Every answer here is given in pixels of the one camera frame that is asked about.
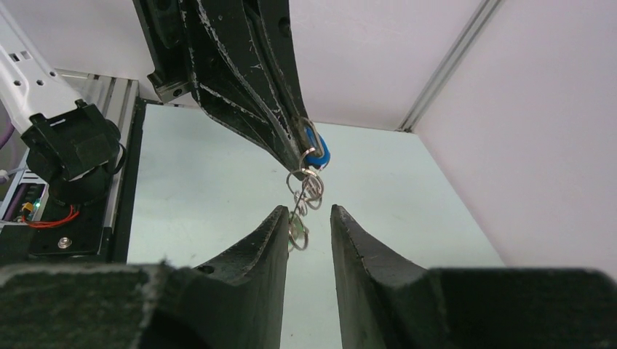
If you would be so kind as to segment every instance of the blue plastic tag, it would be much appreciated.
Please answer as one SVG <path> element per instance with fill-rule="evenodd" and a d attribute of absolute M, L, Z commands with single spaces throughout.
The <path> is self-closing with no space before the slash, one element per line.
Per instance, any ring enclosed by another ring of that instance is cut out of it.
<path fill-rule="evenodd" d="M 315 134 L 313 133 L 313 130 L 309 127 L 306 127 L 306 135 L 308 135 L 308 138 L 311 140 L 311 144 L 316 147 L 317 140 L 315 139 Z M 327 164 L 328 161 L 330 161 L 330 151 L 328 150 L 326 142 L 321 135 L 319 136 L 319 140 L 321 140 L 322 142 L 322 146 L 324 148 L 324 155 L 321 158 L 317 158 L 316 156 L 312 156 L 310 154 L 306 156 L 306 163 L 316 168 L 320 168 Z"/>

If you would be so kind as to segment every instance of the screw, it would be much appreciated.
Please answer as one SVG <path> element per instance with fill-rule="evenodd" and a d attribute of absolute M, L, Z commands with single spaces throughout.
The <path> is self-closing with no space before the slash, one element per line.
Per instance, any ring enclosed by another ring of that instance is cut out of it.
<path fill-rule="evenodd" d="M 61 249 L 66 249 L 72 243 L 73 242 L 69 238 L 60 238 L 60 240 L 58 241 L 58 247 L 60 247 Z"/>

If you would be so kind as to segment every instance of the white wall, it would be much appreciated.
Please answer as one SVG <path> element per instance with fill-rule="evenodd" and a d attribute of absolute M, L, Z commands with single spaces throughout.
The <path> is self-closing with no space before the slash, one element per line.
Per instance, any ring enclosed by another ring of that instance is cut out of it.
<path fill-rule="evenodd" d="M 506 264 L 617 277 L 617 1 L 505 1 L 416 132 Z"/>
<path fill-rule="evenodd" d="M 154 69 L 132 0 L 2 0 L 56 68 L 139 79 Z M 315 121 L 396 129 L 480 0 L 290 0 Z M 179 103 L 189 103 L 188 96 Z"/>

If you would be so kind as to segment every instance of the key ring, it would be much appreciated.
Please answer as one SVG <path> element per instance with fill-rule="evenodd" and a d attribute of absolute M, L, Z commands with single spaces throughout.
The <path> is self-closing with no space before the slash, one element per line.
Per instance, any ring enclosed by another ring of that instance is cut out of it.
<path fill-rule="evenodd" d="M 287 188 L 289 188 L 289 191 L 293 194 L 295 202 L 295 207 L 291 211 L 289 218 L 289 252 L 294 249 L 304 251 L 309 246 L 309 229 L 304 225 L 302 217 L 305 217 L 309 213 L 309 208 L 317 210 L 322 206 L 325 187 L 324 181 L 319 176 L 319 173 L 330 163 L 330 154 L 325 147 L 325 143 L 322 142 L 322 138 L 317 133 L 315 126 L 310 121 L 308 121 L 308 123 L 310 124 L 310 132 L 307 131 L 307 133 L 309 136 L 314 136 L 315 146 L 319 149 L 315 147 L 307 149 L 300 157 L 298 169 L 287 174 L 287 178 L 285 179 Z M 327 154 L 325 164 L 320 164 L 321 166 L 316 170 L 304 167 L 304 161 L 307 159 L 307 156 L 311 154 L 321 154 L 320 156 L 326 156 Z M 301 189 L 294 190 L 291 186 L 290 179 L 298 173 L 303 174 L 305 177 L 301 181 Z M 303 239 L 302 246 L 298 243 L 299 239 Z"/>

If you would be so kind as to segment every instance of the black plastic part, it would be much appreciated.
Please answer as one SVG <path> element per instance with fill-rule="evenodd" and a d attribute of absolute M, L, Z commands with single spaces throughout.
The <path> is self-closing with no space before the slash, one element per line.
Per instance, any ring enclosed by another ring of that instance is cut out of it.
<path fill-rule="evenodd" d="M 49 195 L 62 205 L 91 205 L 106 197 L 111 186 L 111 171 L 97 166 L 77 180 L 56 177 L 49 182 Z"/>
<path fill-rule="evenodd" d="M 154 63 L 154 72 L 148 75 L 154 89 L 160 95 L 171 89 L 173 97 L 187 93 L 182 87 L 188 83 L 187 47 L 178 0 L 133 0 L 133 4 Z"/>
<path fill-rule="evenodd" d="M 32 127 L 22 135 L 30 148 L 28 168 L 45 182 L 69 181 L 118 155 L 119 133 L 95 105 L 76 102 L 76 109 L 46 119 L 30 117 Z"/>
<path fill-rule="evenodd" d="M 87 254 L 79 258 L 67 258 L 69 256 L 47 255 L 43 257 L 33 256 L 28 252 L 36 229 L 21 225 L 6 225 L 0 233 L 0 266 L 22 262 L 108 262 L 110 260 L 111 228 L 104 228 L 101 238 L 100 249 L 97 254 Z"/>
<path fill-rule="evenodd" d="M 288 217 L 277 207 L 254 232 L 196 269 L 0 269 L 0 348 L 278 348 Z"/>
<path fill-rule="evenodd" d="M 97 254 L 103 235 L 106 206 L 106 201 L 99 201 L 93 206 L 79 209 L 79 215 L 65 225 L 58 228 L 35 229 L 28 252 L 36 257 Z M 48 203 L 41 220 L 58 221 L 67 217 L 69 212 L 68 207 Z M 69 238 L 72 241 L 71 245 L 65 249 L 58 247 L 61 238 Z"/>
<path fill-rule="evenodd" d="M 160 98 L 190 89 L 210 117 L 296 170 L 311 141 L 288 0 L 133 2 Z"/>
<path fill-rule="evenodd" d="M 180 9 L 195 101 L 296 170 L 311 144 L 292 38 L 279 29 L 288 0 L 183 0 Z"/>
<path fill-rule="evenodd" d="M 344 348 L 614 348 L 617 285 L 577 269 L 432 269 L 332 210 Z"/>

